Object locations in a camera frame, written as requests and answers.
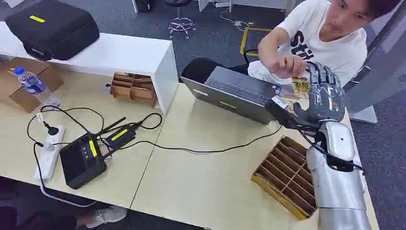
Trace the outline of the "person's right hand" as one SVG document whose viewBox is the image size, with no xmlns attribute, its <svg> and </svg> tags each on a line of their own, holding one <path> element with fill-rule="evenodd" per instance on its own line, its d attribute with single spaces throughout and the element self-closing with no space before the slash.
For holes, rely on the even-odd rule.
<svg viewBox="0 0 406 230">
<path fill-rule="evenodd" d="M 297 55 L 285 55 L 277 57 L 271 62 L 268 70 L 281 79 L 300 78 L 305 72 L 307 62 Z"/>
</svg>

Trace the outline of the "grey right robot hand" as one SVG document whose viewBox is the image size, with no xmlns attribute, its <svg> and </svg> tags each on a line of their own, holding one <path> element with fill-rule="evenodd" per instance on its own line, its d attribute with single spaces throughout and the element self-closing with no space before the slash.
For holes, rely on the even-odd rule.
<svg viewBox="0 0 406 230">
<path fill-rule="evenodd" d="M 309 107 L 293 104 L 295 120 L 306 126 L 317 126 L 324 121 L 340 122 L 345 114 L 345 96 L 337 74 L 319 62 L 307 62 L 309 73 Z"/>
</svg>

